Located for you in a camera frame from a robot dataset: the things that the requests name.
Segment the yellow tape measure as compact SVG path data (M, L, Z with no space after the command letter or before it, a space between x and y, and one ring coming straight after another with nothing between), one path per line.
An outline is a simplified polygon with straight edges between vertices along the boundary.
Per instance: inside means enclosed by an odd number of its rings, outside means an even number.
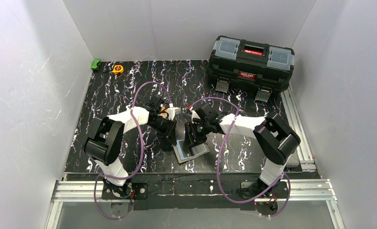
M115 75L120 75L124 72L124 67L120 64L114 65L112 73Z

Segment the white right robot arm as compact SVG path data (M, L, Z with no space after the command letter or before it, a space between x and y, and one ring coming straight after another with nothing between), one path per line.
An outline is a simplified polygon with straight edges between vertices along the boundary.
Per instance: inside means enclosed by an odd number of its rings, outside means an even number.
M258 183L267 186L283 173L288 159L301 143L298 134L278 114L248 117L221 113L209 104L193 110L192 118L184 128L184 150L206 143L210 133L230 133L256 139L266 157Z

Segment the green small tool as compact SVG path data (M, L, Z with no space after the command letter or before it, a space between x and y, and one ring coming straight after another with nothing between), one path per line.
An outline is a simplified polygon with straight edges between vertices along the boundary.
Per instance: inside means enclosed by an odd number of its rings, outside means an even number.
M92 71L96 72L99 70L100 68L100 64L101 64L101 60L100 59L94 59L92 64L91 64L91 69Z

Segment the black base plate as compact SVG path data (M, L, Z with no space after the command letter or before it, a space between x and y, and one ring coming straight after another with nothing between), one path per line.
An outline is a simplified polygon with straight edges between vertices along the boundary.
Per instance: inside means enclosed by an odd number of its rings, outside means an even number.
M225 193L239 200L242 195L237 189L245 182L253 184L259 173L225 173L220 176ZM289 172L292 191L294 180L320 179L317 172ZM94 181L97 174L67 174L67 181ZM135 210L148 209L194 209L194 208L241 208L250 209L249 204L234 204L226 200L219 190L215 173L144 174L138 173L131 179L132 187L138 190L133 199L138 200Z

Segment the black toolbox with clear lids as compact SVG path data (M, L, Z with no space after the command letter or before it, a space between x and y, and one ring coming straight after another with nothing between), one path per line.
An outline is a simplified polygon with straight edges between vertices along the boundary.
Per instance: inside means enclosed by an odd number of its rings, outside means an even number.
M216 91L239 89L266 103L289 87L294 66L291 48L220 35L205 70Z

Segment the grey blue card holder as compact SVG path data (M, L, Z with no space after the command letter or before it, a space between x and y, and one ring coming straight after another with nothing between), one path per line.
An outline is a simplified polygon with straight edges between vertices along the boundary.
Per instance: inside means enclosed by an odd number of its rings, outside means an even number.
M177 140L173 146L177 161L179 164L186 163L210 152L208 144L203 143L192 148L183 148L184 140Z

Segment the aluminium frame rails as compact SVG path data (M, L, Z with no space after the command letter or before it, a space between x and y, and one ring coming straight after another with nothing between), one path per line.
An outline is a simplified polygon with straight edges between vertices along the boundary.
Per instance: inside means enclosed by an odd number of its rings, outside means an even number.
M298 153L300 165L289 172L317 172L296 105L290 90L281 95L282 109L289 125L301 137ZM158 152L148 163L144 174L214 173L215 152L201 159L179 165L174 152ZM329 179L284 179L277 204L281 213L264 217L257 208L257 199L250 209L194 208L135 210L124 199L102 199L103 185L94 181L67 181L65 172L55 184L51 209L46 222L48 229L342 229L344 223L337 206L337 198Z

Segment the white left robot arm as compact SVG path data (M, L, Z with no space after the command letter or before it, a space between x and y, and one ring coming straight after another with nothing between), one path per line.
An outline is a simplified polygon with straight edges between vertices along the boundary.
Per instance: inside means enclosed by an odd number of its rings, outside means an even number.
M123 135L142 125L148 125L157 131L160 138L174 146L177 144L176 115L180 111L179 107L159 99L118 114L97 116L89 127L82 149L103 170L107 182L122 187L129 179L128 172L119 159Z

